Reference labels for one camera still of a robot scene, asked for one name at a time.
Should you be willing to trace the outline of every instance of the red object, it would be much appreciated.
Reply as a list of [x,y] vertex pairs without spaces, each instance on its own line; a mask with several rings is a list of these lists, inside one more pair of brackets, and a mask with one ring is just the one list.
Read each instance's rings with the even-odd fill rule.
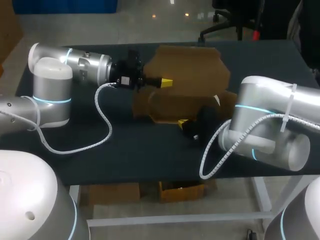
[[253,31],[253,41],[258,41],[260,39],[260,32]]

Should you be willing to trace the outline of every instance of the chair wheel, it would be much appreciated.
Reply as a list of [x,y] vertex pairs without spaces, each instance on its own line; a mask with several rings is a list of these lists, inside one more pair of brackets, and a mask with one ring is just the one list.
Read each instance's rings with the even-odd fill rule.
[[218,23],[219,22],[219,15],[218,14],[214,14],[213,15],[213,22],[214,23]]

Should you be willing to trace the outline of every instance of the white strap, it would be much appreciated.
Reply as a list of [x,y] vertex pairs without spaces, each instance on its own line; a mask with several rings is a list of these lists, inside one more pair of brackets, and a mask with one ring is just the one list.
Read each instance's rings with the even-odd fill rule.
[[[39,106],[36,102],[36,100],[34,100],[32,97],[30,96],[21,96],[21,98],[24,98],[24,99],[29,99],[35,106],[35,110],[36,110],[36,125],[39,127],[40,126],[40,109],[39,109]],[[34,131],[36,130],[36,128],[34,127],[33,129],[28,129],[28,131]]]
[[297,89],[297,84],[294,83],[292,85],[291,95],[289,97],[289,102],[288,102],[288,105],[286,106],[286,111],[285,111],[284,117],[282,119],[282,126],[280,129],[280,132],[282,132],[282,133],[285,131],[287,122],[289,120],[289,114],[290,114],[292,102],[294,101],[296,89]]

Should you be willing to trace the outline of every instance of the cardboard flap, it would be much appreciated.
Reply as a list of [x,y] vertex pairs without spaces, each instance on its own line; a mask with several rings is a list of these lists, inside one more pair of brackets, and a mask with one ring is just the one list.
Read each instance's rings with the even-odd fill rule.
[[173,86],[155,95],[212,97],[228,87],[230,73],[211,47],[160,46],[144,66],[147,78],[173,80]]

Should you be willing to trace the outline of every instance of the white cable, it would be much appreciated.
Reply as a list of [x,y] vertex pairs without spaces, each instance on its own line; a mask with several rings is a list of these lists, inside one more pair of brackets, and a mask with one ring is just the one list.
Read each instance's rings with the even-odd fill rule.
[[[209,179],[211,178],[218,170],[219,168],[222,166],[222,164],[224,164],[224,162],[228,159],[228,157],[236,150],[236,148],[239,146],[239,144],[248,136],[248,134],[258,125],[260,124],[262,121],[267,120],[267,119],[272,119],[272,118],[280,118],[283,119],[285,117],[285,114],[269,114],[263,117],[260,117],[257,121],[255,121],[250,127],[248,127],[248,129],[242,134],[242,136],[233,144],[233,146],[229,149],[229,151],[226,152],[226,154],[223,156],[223,158],[221,158],[221,160],[219,161],[219,163],[214,167],[214,169],[207,175],[203,175],[203,171],[204,171],[204,165],[206,162],[206,158],[207,158],[207,154],[209,152],[209,149],[212,145],[212,143],[214,142],[214,140],[216,139],[216,137],[218,136],[218,134],[225,128],[227,127],[230,122],[231,119],[227,120],[226,122],[224,122],[224,124],[221,125],[221,127],[219,127],[219,129],[214,133],[214,135],[212,136],[212,138],[210,139],[209,143],[207,144],[203,156],[202,156],[202,160],[201,160],[201,164],[200,164],[200,170],[199,170],[199,176],[201,179]],[[302,124],[305,125],[307,127],[316,129],[318,131],[320,131],[320,126],[311,122],[308,122],[306,120],[300,119],[298,117],[294,117],[294,116],[288,116],[288,119],[291,121],[294,121],[298,124]]]
[[41,139],[41,142],[42,144],[52,153],[54,154],[60,154],[60,155],[66,155],[66,154],[74,154],[74,153],[78,153],[78,152],[81,152],[81,151],[85,151],[85,150],[88,150],[88,149],[92,149],[96,146],[99,146],[101,144],[103,144],[104,142],[106,142],[112,135],[112,125],[110,123],[110,121],[108,120],[108,118],[104,115],[104,113],[102,112],[100,106],[99,106],[99,102],[98,102],[98,97],[99,97],[99,93],[100,91],[103,89],[103,88],[106,88],[106,87],[110,87],[110,88],[113,88],[113,85],[112,83],[105,83],[103,85],[101,85],[95,92],[95,95],[94,95],[94,104],[95,104],[95,107],[98,111],[98,113],[100,114],[100,116],[102,117],[102,119],[106,122],[106,124],[108,125],[109,127],[109,133],[108,135],[102,139],[101,141],[95,143],[95,144],[92,144],[90,146],[85,146],[85,147],[82,147],[82,148],[79,148],[79,149],[75,149],[75,150],[70,150],[70,151],[58,151],[58,150],[55,150],[53,149],[51,146],[49,146],[47,140],[45,139],[45,136],[41,130],[41,128],[36,124],[34,123],[33,121],[29,120],[29,119],[26,119],[24,117],[21,117],[19,115],[16,115],[16,114],[13,114],[13,113],[9,113],[9,112],[6,112],[6,111],[2,111],[0,110],[0,114],[4,114],[6,116],[10,116],[12,118],[16,118],[17,120],[20,120],[20,121],[23,121],[27,124],[30,124],[31,126],[33,126],[36,131],[38,132],[39,136],[40,136],[40,139]]
[[[39,109],[39,106],[38,106],[36,100],[34,100],[30,96],[21,96],[21,98],[29,99],[33,103],[33,105],[35,107],[35,110],[36,110],[36,125],[39,127],[40,126],[40,121],[41,121],[41,115],[40,115],[40,109]],[[30,132],[35,131],[35,130],[36,130],[35,127],[33,129],[28,129],[28,131],[30,131]]]

